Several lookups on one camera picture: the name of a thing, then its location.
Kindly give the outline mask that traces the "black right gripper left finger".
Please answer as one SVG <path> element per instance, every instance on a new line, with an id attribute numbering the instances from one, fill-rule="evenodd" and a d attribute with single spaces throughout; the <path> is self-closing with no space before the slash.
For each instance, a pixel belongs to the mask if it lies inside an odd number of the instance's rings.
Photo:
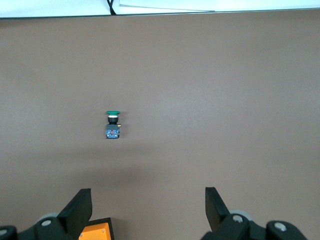
<path id="1" fill-rule="evenodd" d="M 91 189 L 84 188 L 56 217 L 39 220 L 17 234 L 19 240 L 77 240 L 92 216 Z"/>

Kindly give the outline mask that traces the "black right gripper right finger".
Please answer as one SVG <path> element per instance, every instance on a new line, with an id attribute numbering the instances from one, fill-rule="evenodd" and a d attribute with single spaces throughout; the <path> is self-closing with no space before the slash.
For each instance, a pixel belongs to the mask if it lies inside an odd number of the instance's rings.
<path id="1" fill-rule="evenodd" d="M 205 188 L 205 214 L 211 228 L 203 240 L 265 240 L 266 229 L 241 213 L 231 213 L 215 187 Z"/>

